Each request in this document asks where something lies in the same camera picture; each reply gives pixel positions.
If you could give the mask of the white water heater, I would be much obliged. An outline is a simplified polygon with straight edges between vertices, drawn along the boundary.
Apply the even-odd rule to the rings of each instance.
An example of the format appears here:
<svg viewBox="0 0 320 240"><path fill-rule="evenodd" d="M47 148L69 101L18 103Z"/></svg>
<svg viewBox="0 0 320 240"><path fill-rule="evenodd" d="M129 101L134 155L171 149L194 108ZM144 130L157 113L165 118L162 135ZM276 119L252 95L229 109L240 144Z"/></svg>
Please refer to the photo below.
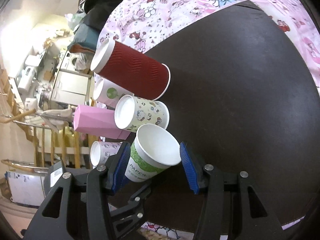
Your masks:
<svg viewBox="0 0 320 240"><path fill-rule="evenodd" d="M17 86L17 89L20 93L29 92L33 78L36 76L36 67L27 66L22 70L21 79Z"/></svg>

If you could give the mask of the wooden drying rack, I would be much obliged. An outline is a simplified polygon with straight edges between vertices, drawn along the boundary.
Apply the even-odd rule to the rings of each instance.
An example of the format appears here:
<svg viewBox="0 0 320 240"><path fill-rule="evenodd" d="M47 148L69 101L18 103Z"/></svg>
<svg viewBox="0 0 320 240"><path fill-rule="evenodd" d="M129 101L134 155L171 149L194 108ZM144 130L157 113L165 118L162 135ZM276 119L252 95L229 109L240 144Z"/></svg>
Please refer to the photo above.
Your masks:
<svg viewBox="0 0 320 240"><path fill-rule="evenodd" d="M74 168L91 168L89 152L96 138L71 127L56 132L38 116L25 115L23 102L13 78L1 70L1 123L15 124L33 144L33 165L46 167L59 160Z"/></svg>

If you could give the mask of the pink hello kitty bedsheet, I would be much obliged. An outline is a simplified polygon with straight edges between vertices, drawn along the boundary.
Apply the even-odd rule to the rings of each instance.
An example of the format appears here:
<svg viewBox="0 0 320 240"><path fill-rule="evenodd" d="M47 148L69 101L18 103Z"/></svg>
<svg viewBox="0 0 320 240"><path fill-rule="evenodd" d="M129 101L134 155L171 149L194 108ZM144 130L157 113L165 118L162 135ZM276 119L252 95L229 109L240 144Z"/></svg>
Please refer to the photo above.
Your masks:
<svg viewBox="0 0 320 240"><path fill-rule="evenodd" d="M319 94L319 33L300 0L123 0L108 17L97 49L118 41L145 55L175 33L232 5L250 1L286 34L304 60ZM189 187L182 161L152 179L149 207L154 222L196 232L204 203ZM222 229L229 231L230 195L225 193Z"/></svg>

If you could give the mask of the teal chair with clothes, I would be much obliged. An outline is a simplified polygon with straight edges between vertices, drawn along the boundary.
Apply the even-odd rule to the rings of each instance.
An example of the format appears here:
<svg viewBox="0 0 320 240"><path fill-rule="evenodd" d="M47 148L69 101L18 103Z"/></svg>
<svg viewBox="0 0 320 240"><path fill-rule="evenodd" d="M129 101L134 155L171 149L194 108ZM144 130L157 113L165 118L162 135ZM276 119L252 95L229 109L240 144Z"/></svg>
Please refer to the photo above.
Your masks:
<svg viewBox="0 0 320 240"><path fill-rule="evenodd" d="M68 45L71 53L94 54L97 48L99 32L86 24L80 24L74 34L73 41Z"/></svg>

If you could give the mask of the red corrugated paper cup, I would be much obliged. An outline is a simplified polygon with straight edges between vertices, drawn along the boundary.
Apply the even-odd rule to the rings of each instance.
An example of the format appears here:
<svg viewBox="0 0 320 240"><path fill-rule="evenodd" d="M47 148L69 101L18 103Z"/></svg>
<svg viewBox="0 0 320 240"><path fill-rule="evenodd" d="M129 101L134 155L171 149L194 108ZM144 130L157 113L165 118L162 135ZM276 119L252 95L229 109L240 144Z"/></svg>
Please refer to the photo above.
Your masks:
<svg viewBox="0 0 320 240"><path fill-rule="evenodd" d="M166 64L111 39L106 39L95 51L91 71L149 100L163 96L171 81Z"/></svg>

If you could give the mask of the black board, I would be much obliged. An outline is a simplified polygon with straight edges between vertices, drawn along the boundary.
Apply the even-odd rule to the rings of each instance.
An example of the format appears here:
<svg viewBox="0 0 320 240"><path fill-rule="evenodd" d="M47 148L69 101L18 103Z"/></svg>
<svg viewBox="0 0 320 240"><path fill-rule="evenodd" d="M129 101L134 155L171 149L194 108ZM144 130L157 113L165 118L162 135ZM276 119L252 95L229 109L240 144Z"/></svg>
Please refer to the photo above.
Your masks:
<svg viewBox="0 0 320 240"><path fill-rule="evenodd" d="M319 189L319 94L300 53L260 8L241 2L162 41L168 131L224 172L246 171L283 224Z"/></svg>

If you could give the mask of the pink hello kitty paper cup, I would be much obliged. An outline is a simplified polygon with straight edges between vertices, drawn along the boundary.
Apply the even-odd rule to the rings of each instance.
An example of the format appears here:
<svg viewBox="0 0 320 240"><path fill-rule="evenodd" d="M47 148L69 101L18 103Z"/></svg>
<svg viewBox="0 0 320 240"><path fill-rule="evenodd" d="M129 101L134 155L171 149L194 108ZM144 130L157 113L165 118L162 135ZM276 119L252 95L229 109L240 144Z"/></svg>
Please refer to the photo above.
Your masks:
<svg viewBox="0 0 320 240"><path fill-rule="evenodd" d="M121 142L93 142L90 151L90 161L92 165L99 166L106 163L110 156L117 154L121 145Z"/></svg>

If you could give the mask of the pink hexagonal cup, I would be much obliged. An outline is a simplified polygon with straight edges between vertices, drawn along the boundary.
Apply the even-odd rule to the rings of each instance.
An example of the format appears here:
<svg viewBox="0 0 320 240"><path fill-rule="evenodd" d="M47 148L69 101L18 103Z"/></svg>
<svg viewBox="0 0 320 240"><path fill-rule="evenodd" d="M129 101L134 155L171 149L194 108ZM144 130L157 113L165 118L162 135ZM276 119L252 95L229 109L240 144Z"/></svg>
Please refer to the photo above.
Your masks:
<svg viewBox="0 0 320 240"><path fill-rule="evenodd" d="M129 131L119 129L114 122L114 110L79 105L74 112L73 126L76 132L125 140Z"/></svg>

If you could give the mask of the white cup green tree logo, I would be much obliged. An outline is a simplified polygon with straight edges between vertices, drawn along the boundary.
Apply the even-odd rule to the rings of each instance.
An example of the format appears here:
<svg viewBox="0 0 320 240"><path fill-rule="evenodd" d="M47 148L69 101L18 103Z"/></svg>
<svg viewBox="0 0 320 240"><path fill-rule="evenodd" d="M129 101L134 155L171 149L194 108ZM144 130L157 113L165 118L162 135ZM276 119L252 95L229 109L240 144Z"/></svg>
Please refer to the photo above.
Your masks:
<svg viewBox="0 0 320 240"><path fill-rule="evenodd" d="M105 78L100 78L97 81L93 91L93 99L95 101L104 103L112 108L115 108L121 97L125 95L134 94Z"/></svg>

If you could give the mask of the white washing machine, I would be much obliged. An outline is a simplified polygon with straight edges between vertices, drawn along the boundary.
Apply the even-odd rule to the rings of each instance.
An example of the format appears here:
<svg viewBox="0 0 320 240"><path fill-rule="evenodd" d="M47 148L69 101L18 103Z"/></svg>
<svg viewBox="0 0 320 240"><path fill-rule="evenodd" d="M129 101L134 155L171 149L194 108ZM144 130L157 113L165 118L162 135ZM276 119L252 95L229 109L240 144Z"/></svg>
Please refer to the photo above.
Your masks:
<svg viewBox="0 0 320 240"><path fill-rule="evenodd" d="M80 58L80 54L66 51L60 64L60 70L80 72L86 69L86 63Z"/></svg>

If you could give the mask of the white plastic bag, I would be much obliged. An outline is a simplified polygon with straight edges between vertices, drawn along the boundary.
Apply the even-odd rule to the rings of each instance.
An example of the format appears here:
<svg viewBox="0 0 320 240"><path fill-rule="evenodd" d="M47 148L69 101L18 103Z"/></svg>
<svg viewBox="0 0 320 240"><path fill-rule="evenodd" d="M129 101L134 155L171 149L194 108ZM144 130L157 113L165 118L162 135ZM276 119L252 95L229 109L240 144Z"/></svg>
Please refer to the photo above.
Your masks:
<svg viewBox="0 0 320 240"><path fill-rule="evenodd" d="M67 25L70 29L74 29L76 26L80 24L82 19L86 16L85 12L75 13L75 14L65 14L65 19L67 21Z"/></svg>

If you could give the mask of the pile of dark clothes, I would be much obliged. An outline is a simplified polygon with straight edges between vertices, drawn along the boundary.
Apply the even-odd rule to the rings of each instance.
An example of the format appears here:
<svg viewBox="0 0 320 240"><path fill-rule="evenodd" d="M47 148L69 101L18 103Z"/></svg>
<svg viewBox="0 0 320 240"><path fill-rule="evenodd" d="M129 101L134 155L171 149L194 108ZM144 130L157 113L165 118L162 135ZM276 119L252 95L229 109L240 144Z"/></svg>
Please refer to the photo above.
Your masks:
<svg viewBox="0 0 320 240"><path fill-rule="evenodd" d="M83 23L101 31L111 12L123 0L78 0L78 12L84 12Z"/></svg>

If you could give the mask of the white cup cartoon animal print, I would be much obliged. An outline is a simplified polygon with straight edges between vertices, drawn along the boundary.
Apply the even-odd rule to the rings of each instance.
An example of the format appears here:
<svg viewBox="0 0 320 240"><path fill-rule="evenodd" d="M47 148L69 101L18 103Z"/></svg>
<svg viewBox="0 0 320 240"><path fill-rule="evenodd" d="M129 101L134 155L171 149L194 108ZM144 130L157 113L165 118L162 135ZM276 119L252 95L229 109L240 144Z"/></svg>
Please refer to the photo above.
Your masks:
<svg viewBox="0 0 320 240"><path fill-rule="evenodd" d="M153 124L167 129L169 121L170 113L163 102L136 96L123 96L114 110L116 126L129 132L136 133L144 124Z"/></svg>

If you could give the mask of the white cup green band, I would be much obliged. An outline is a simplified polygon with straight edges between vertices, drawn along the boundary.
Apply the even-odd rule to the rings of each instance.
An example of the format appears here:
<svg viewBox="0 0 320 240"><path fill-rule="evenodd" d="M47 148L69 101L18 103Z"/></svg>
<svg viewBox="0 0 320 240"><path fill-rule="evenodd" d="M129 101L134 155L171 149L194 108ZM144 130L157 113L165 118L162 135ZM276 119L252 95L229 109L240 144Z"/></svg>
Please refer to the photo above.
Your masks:
<svg viewBox="0 0 320 240"><path fill-rule="evenodd" d="M167 130L153 125L140 126L131 145L125 177L144 182L181 162L180 144Z"/></svg>

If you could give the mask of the white kitchen cabinet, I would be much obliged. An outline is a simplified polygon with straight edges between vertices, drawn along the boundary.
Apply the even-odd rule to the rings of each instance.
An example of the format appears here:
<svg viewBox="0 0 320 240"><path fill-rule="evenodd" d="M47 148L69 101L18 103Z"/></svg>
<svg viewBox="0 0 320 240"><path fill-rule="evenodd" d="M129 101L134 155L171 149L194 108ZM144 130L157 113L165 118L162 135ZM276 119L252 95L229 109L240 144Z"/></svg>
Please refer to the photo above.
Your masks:
<svg viewBox="0 0 320 240"><path fill-rule="evenodd" d="M84 105L88 98L91 78L59 71L55 78L50 100L67 105Z"/></svg>

